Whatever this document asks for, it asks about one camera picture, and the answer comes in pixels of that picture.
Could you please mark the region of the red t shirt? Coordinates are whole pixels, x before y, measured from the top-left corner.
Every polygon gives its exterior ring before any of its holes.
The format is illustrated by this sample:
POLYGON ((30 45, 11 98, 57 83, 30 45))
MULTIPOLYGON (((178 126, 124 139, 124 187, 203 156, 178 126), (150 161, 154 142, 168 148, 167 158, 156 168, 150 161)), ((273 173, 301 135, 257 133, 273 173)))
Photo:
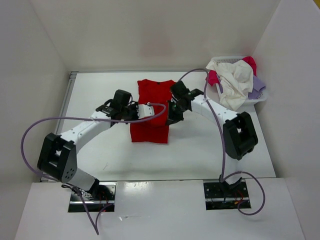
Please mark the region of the red t shirt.
MULTIPOLYGON (((139 104, 156 103, 168 106, 172 98, 170 87, 175 84, 173 80, 162 82, 148 79, 139 80, 138 94, 139 104)), ((134 123, 130 125, 130 136, 133 143, 150 142, 155 144, 167 144, 169 126, 166 125, 168 110, 157 118, 149 121, 134 123)))

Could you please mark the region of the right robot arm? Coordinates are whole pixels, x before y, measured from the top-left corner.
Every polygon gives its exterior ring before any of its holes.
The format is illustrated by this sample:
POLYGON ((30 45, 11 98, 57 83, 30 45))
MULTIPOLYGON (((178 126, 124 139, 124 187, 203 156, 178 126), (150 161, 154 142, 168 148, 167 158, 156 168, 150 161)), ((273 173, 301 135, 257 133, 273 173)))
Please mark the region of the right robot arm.
POLYGON ((167 125, 184 120, 184 112, 197 113, 218 126, 222 142, 222 170, 219 191, 229 197, 242 180, 240 161, 258 144, 257 133, 249 113, 229 110, 208 98, 199 89, 189 90, 182 81, 170 87, 167 125))

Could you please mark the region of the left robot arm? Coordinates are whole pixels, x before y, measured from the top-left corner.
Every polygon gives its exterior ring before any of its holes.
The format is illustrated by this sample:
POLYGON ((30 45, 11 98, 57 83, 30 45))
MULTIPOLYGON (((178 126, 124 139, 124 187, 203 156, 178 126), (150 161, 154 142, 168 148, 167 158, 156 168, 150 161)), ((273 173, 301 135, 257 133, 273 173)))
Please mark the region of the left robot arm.
POLYGON ((78 167, 77 153, 93 138, 110 129, 114 120, 135 121, 139 105, 131 102, 131 93, 117 90, 112 99, 97 107, 88 121, 83 121, 59 135, 48 134, 43 141, 37 168, 63 184, 80 189, 88 200, 100 193, 100 181, 78 167))

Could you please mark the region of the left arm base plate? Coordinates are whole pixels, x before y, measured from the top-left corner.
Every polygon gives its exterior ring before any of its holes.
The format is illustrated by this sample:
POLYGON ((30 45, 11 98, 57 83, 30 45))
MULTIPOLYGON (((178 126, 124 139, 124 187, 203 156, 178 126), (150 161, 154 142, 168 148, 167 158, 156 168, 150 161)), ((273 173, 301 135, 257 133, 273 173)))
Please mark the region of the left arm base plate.
MULTIPOLYGON (((114 212, 115 210, 115 195, 116 182, 100 182, 99 192, 93 197, 89 193, 81 190, 81 195, 84 203, 90 213, 114 212)), ((84 213, 85 207, 81 197, 76 191, 72 190, 68 204, 69 213, 84 213)))

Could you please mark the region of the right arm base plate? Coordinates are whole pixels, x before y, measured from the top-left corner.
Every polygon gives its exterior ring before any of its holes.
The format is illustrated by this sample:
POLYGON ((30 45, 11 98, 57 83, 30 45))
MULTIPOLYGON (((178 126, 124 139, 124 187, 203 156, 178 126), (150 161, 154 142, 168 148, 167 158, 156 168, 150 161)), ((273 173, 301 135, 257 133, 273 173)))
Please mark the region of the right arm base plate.
POLYGON ((203 182, 205 208, 212 210, 250 209, 251 203, 245 180, 238 181, 232 186, 218 180, 203 182))

